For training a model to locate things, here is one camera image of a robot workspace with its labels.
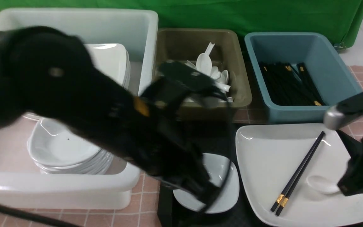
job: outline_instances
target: brown plastic bin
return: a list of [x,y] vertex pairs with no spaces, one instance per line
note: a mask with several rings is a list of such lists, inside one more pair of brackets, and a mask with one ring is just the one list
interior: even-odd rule
[[[231,30],[163,28],[158,30],[155,68],[167,60],[191,61],[195,64],[200,53],[205,52],[209,43],[215,43],[210,54],[213,66],[229,71],[228,96],[233,98],[233,113],[246,108],[252,101],[252,93],[247,78],[245,63],[238,36]],[[179,115],[183,120],[225,120],[226,104],[206,109],[195,102],[184,102]]]

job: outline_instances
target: blue plastic bin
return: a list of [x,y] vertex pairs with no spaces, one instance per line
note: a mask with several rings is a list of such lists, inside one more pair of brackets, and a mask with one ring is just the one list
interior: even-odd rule
[[318,33],[258,32],[245,37],[270,124],[322,122],[330,106],[280,106],[271,101],[259,62],[305,63],[321,98],[327,105],[362,92],[328,39]]

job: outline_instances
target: white plastic bin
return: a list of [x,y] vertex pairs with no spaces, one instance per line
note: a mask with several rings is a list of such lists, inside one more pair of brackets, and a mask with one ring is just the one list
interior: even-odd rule
[[16,208],[123,209],[140,170],[114,158],[104,175],[41,174],[26,141],[35,121],[20,118],[0,130],[0,203]]
[[142,94],[152,81],[158,15],[149,10],[17,8],[0,12],[0,31],[49,26],[86,44],[121,43],[130,55],[128,90]]

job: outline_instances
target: green cloth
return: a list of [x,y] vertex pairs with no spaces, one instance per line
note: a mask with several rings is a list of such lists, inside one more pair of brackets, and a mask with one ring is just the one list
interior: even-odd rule
[[222,28],[250,32],[317,32],[333,44],[354,44],[363,0],[0,0],[12,7],[147,9],[159,27]]

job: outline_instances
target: stack of chopsticks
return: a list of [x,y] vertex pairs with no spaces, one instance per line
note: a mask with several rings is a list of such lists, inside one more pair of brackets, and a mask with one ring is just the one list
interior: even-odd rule
[[304,63],[259,63],[271,100],[281,106],[326,105]]
[[312,147],[306,154],[305,158],[302,160],[301,164],[299,165],[295,173],[292,175],[291,179],[288,181],[288,184],[286,184],[281,194],[278,196],[277,200],[275,201],[274,205],[271,207],[272,212],[274,212],[278,208],[275,215],[279,216],[281,214],[282,209],[286,206],[289,197],[291,196],[296,185],[298,184],[299,179],[301,178],[303,172],[305,171],[307,165],[309,164],[314,152],[317,150],[317,147],[319,146],[324,135],[325,132],[320,133],[315,143],[312,145]]

